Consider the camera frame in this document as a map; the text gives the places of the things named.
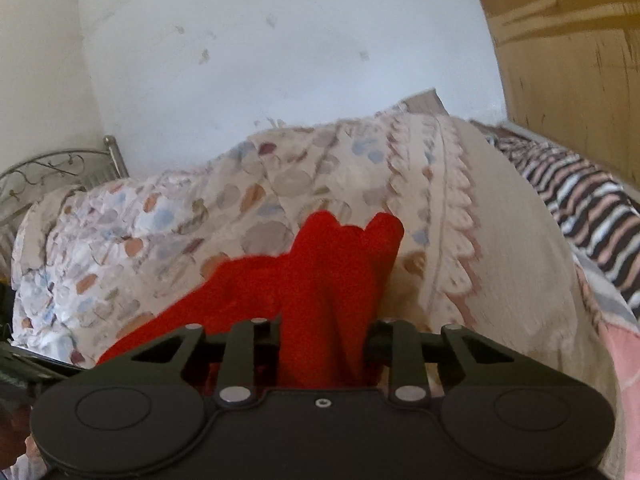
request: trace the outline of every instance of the bedspread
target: bedspread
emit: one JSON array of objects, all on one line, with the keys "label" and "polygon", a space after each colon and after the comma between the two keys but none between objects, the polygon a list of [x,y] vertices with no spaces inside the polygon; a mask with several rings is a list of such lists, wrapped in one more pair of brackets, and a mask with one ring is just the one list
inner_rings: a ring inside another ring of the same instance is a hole
[{"label": "bedspread", "polygon": [[594,386],[617,415],[600,467],[623,478],[620,389],[571,251],[531,186],[465,121],[391,113],[268,130],[196,170],[75,190],[47,208],[48,234],[14,247],[14,267],[43,255],[15,279],[15,344],[83,367],[220,262],[287,251],[313,211],[360,226],[393,213],[406,234],[380,316],[423,331],[464,324]]}]

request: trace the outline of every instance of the zebra striped fabric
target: zebra striped fabric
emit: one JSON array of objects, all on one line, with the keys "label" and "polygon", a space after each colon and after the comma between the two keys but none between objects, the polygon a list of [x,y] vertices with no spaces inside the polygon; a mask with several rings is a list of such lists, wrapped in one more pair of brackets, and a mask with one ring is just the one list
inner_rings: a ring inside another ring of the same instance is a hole
[{"label": "zebra striped fabric", "polygon": [[640,214],[623,187],[577,153],[548,142],[494,137],[545,202],[564,236],[598,265],[640,317]]}]

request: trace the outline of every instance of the gray dot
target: gray dot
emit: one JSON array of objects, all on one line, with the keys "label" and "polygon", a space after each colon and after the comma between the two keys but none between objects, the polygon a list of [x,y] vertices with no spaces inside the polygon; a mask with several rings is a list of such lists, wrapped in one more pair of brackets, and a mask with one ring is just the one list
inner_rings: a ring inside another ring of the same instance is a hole
[{"label": "gray dot", "polygon": [[332,405],[332,402],[329,399],[318,399],[316,400],[316,406],[318,408],[328,408]]},{"label": "gray dot", "polygon": [[225,402],[243,402],[251,397],[251,390],[244,386],[228,386],[220,390],[220,399]]},{"label": "gray dot", "polygon": [[400,386],[394,395],[402,402],[418,402],[427,396],[427,392],[421,386]]}]

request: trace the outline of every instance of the pink fabric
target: pink fabric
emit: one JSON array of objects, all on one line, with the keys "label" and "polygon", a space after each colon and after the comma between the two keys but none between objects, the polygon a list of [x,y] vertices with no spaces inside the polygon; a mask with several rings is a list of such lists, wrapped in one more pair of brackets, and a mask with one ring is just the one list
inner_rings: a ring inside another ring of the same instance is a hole
[{"label": "pink fabric", "polygon": [[640,335],[600,323],[622,390],[626,423],[626,480],[640,480]]}]

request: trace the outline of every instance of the red garment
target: red garment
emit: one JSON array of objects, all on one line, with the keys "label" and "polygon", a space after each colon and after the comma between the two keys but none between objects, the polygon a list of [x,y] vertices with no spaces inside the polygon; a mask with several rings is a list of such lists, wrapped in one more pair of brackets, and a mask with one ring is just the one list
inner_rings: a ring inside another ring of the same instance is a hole
[{"label": "red garment", "polygon": [[315,213],[290,253],[222,263],[200,288],[118,341],[100,362],[188,323],[213,334],[282,313],[279,386],[364,386],[364,341],[403,234],[400,221],[384,213],[364,230]]}]

